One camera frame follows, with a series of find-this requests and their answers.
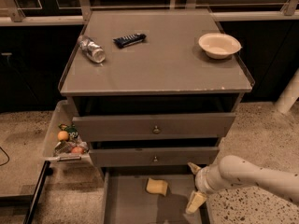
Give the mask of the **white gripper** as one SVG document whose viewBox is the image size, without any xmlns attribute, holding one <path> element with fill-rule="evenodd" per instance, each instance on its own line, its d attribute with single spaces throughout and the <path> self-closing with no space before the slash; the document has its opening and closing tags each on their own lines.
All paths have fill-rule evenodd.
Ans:
<svg viewBox="0 0 299 224">
<path fill-rule="evenodd" d="M 186 206 L 186 213 L 193 214 L 206 202 L 206 194 L 213 194 L 225 188 L 224 179 L 221 177 L 217 165 L 209 165 L 200 168 L 198 165 L 188 162 L 192 173 L 195 176 L 195 186 L 199 191 L 193 191 Z"/>
</svg>

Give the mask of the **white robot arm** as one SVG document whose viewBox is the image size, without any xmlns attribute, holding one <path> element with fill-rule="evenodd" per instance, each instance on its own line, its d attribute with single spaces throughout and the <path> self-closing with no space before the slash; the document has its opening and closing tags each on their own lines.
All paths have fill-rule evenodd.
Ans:
<svg viewBox="0 0 299 224">
<path fill-rule="evenodd" d="M 218 164 L 205 168 L 192 162 L 188 166 L 194 174 L 197 191 L 193 191 L 189 198 L 187 214 L 195 213 L 210 194 L 248 186 L 267 190 L 290 203 L 299 204 L 299 174 L 256 166 L 234 155 L 225 156 Z"/>
</svg>

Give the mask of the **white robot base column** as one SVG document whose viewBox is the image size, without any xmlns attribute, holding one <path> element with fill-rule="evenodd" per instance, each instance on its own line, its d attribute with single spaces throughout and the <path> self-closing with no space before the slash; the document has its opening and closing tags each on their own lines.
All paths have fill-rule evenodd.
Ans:
<svg viewBox="0 0 299 224">
<path fill-rule="evenodd" d="M 286 114 L 299 98 L 299 68 L 294 73 L 292 79 L 280 94 L 275 102 L 275 108 L 282 114 Z"/>
</svg>

